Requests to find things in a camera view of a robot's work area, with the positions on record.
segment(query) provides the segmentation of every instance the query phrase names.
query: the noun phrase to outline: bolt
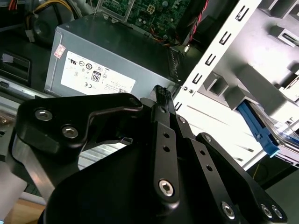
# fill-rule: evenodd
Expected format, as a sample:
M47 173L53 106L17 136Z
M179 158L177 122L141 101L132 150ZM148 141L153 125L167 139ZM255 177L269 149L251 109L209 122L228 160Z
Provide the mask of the bolt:
M47 110L37 110L35 112L35 116L37 119L42 120L42 121L49 121L53 118L52 113Z
M261 204L262 206L262 210L265 213L265 215L269 218L272 218L272 213L270 212L270 210L263 204Z
M211 142L212 141L212 139L211 139L211 137L210 136L208 136L208 135L205 135L205 138L209 141L209 142Z
M72 126L66 126L62 129L62 134L64 134L66 138L74 139L78 136L78 131Z
M168 181L161 180L159 182L159 188L165 196L171 197L173 195L173 187Z
M184 118L179 117L178 119L179 119L182 123L186 123L186 120L185 120Z
M226 203L222 202L221 204L222 210L224 214L231 220L235 219L235 213L234 210Z
M281 214L281 212L278 210L278 208L276 208L274 205L272 206L275 214L279 217L279 218L283 218L283 215Z
M166 113L166 110L163 107L159 106L158 108L162 113Z

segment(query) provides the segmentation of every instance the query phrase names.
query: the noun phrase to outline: power supply unit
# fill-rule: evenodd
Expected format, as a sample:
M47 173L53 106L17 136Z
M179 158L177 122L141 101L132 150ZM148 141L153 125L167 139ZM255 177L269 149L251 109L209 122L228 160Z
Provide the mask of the power supply unit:
M45 92L56 96L130 92L142 98L157 84L176 89L180 78L175 66L183 65L176 63L177 54L101 14L90 15L57 27Z

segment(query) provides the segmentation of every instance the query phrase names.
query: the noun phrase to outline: red wire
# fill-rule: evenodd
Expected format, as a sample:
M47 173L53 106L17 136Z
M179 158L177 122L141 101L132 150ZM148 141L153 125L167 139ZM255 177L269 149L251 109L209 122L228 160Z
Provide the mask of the red wire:
M208 4L209 4L209 0L206 0L205 6L204 6L204 8L202 9L202 11L200 12L200 14L199 14L199 16L198 16L198 19L197 19L197 22L196 22L196 24L195 24L195 26L194 26L194 28L193 28L193 31L192 31L192 33L191 33L191 35L190 35L190 41L193 39L193 36L194 36L194 34L196 33L197 26L199 25L199 23L200 23L200 21L201 21L202 13L206 10Z
M11 0L11 1L10 1L10 4L9 4L9 7L8 7L8 10L11 10L11 6L12 6L13 2L14 2L14 0Z

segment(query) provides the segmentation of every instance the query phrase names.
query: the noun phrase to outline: red cable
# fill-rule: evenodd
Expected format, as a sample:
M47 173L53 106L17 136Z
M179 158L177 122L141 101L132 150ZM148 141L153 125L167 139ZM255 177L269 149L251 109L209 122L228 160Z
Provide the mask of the red cable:
M192 33L191 33L191 35L190 35L190 41L193 39L193 36L194 36L194 34L196 33L197 26L199 25L199 23L200 23L200 21L201 21L202 13L206 10L208 4L209 4L209 0L206 0L205 6L204 6L204 8L202 9L202 11L200 12L200 14L199 14L199 16L198 16L198 19L197 19L197 22L196 22L196 24L195 24L195 26L194 26L194 28L193 28L193 31L192 31Z

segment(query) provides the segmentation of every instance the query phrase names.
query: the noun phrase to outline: connector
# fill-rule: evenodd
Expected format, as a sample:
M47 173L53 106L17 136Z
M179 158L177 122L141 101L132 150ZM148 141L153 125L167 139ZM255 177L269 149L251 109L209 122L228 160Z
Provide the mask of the connector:
M29 42L35 42L33 30L25 30L25 33L29 39Z

